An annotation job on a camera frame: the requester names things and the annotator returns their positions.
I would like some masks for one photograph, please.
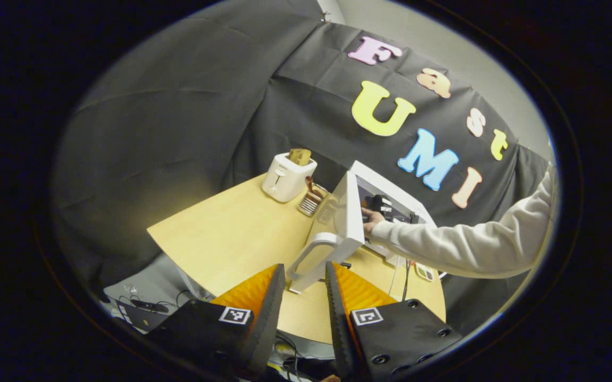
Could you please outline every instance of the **wooden table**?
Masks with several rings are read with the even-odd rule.
[[[287,269],[296,259],[313,223],[296,209],[305,191],[279,203],[261,190],[265,174],[227,189],[148,228],[160,248],[197,283],[219,296],[276,263]],[[394,267],[361,247],[347,261],[351,270],[388,291]],[[434,282],[410,271],[407,298],[417,298],[445,321],[438,272]],[[396,274],[392,296],[403,294],[405,267]],[[285,291],[277,328],[313,341],[332,343],[325,283],[301,294]]]

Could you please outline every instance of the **white sleeve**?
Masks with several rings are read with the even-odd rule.
[[[380,222],[370,242],[396,245],[410,253],[404,257],[452,275],[514,276],[529,270],[537,258],[549,223],[552,191],[553,176],[547,169],[536,191],[511,206],[499,222],[438,228]]]

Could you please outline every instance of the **light wood tabletop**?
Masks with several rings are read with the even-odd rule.
[[[148,232],[187,275],[219,296],[254,274],[285,264],[287,269],[306,243],[313,218],[297,210],[305,191],[287,203],[263,193],[262,176],[216,194],[156,223]],[[351,271],[388,292],[394,266],[379,254],[361,247],[348,260]],[[445,321],[442,285],[408,278],[407,298],[417,298]],[[403,264],[395,272],[391,295],[400,298],[405,286]],[[301,294],[284,291],[277,328],[313,341],[332,343],[325,283],[317,282]]]

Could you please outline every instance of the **black fabric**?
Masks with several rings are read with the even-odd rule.
[[[155,258],[147,227],[262,174],[292,147],[313,151],[316,182],[330,190],[360,160],[422,201],[438,225],[496,219],[531,194],[546,162],[516,145],[467,82],[401,43],[321,23],[320,12],[315,1],[216,4],[130,51],[79,102],[59,144],[52,210],[64,253],[95,292]],[[373,66],[347,57],[362,36],[403,56]],[[449,75],[451,98],[417,83],[423,67]],[[373,135],[352,118],[363,80],[391,92],[374,112],[379,120],[395,97],[417,107],[395,135]],[[472,107],[487,115],[481,138],[466,130]],[[436,153],[459,156],[437,192],[397,165],[418,128],[435,135]],[[507,134],[501,161],[490,154],[495,128]],[[461,210],[451,195],[469,166],[483,182]]]

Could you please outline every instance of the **gray wall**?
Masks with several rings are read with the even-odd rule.
[[[466,37],[403,5],[384,0],[318,0],[333,22],[380,34],[444,65],[497,110],[521,145],[553,161],[546,123],[505,68]]]

